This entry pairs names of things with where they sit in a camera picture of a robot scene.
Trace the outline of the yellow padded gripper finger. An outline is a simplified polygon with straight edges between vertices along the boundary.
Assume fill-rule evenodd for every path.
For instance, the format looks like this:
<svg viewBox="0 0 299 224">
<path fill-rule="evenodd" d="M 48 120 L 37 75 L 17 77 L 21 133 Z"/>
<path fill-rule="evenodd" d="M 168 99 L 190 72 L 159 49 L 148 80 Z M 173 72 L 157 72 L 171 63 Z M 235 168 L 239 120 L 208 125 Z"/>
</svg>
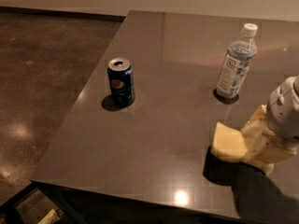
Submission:
<svg viewBox="0 0 299 224">
<path fill-rule="evenodd" d="M 269 175 L 276 163 L 296 156 L 297 148 L 298 143 L 280 138 L 271 131 L 263 131 L 253 139 L 242 161 Z"/>
<path fill-rule="evenodd" d="M 241 129 L 242 136 L 252 143 L 267 128 L 266 105 L 261 105 Z"/>
</svg>

